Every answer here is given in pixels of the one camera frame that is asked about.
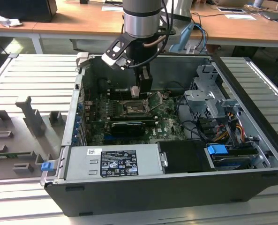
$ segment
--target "white label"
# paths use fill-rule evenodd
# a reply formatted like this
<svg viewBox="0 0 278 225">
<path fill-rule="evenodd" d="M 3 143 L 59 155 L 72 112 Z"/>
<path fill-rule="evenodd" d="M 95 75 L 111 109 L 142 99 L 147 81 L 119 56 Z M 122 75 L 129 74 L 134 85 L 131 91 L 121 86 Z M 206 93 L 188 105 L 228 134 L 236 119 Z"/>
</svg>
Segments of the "white label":
<svg viewBox="0 0 278 225">
<path fill-rule="evenodd" d="M 88 149 L 87 155 L 101 155 L 102 149 Z"/>
<path fill-rule="evenodd" d="M 138 169 L 128 169 L 128 171 L 130 171 L 130 172 L 137 172 Z"/>
</svg>

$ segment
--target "warning symbol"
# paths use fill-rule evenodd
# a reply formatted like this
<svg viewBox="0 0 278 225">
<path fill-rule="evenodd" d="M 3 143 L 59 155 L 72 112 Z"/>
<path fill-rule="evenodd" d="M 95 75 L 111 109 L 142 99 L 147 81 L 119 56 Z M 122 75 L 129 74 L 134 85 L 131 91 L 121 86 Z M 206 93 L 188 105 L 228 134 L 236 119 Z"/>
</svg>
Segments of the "warning symbol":
<svg viewBox="0 0 278 225">
<path fill-rule="evenodd" d="M 101 168 L 108 169 L 109 168 L 109 163 L 102 163 Z"/>
</svg>

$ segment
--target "computer case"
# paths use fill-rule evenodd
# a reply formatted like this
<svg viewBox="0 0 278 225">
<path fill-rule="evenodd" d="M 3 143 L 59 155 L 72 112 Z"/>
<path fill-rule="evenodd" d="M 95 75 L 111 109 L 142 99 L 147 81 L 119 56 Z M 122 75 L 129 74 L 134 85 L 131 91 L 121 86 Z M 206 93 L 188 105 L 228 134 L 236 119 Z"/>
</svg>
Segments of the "computer case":
<svg viewBox="0 0 278 225">
<path fill-rule="evenodd" d="M 50 22 L 56 11 L 55 0 L 0 0 L 0 15 L 22 22 Z"/>
</svg>

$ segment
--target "electronic component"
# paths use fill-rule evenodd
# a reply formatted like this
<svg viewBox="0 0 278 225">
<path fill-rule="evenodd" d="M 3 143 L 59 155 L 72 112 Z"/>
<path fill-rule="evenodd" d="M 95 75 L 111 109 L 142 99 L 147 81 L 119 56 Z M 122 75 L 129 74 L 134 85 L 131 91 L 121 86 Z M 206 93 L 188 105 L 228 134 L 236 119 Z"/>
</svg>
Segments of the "electronic component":
<svg viewBox="0 0 278 225">
<path fill-rule="evenodd" d="M 143 136 L 145 134 L 144 123 L 120 122 L 111 125 L 111 134 L 114 137 Z"/>
<path fill-rule="evenodd" d="M 215 119 L 199 117 L 196 122 L 196 127 L 203 132 L 206 137 L 212 139 L 216 136 L 217 129 L 215 127 L 217 124 Z"/>
<path fill-rule="evenodd" d="M 159 142 L 158 149 L 164 173 L 197 173 L 212 171 L 202 141 Z"/>
</svg>

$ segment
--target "desk leg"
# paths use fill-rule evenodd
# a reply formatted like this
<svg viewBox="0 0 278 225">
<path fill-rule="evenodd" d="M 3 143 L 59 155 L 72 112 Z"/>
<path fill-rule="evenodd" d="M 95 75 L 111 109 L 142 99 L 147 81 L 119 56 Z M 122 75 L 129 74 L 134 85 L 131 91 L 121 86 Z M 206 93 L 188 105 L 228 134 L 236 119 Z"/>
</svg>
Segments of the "desk leg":
<svg viewBox="0 0 278 225">
<path fill-rule="evenodd" d="M 75 39 L 70 39 L 70 41 L 72 42 L 73 50 L 78 50 L 78 47 L 77 47 L 77 40 L 75 40 Z"/>
<path fill-rule="evenodd" d="M 44 54 L 44 46 L 42 39 L 38 36 L 32 37 L 32 43 L 34 44 L 37 54 Z"/>
</svg>

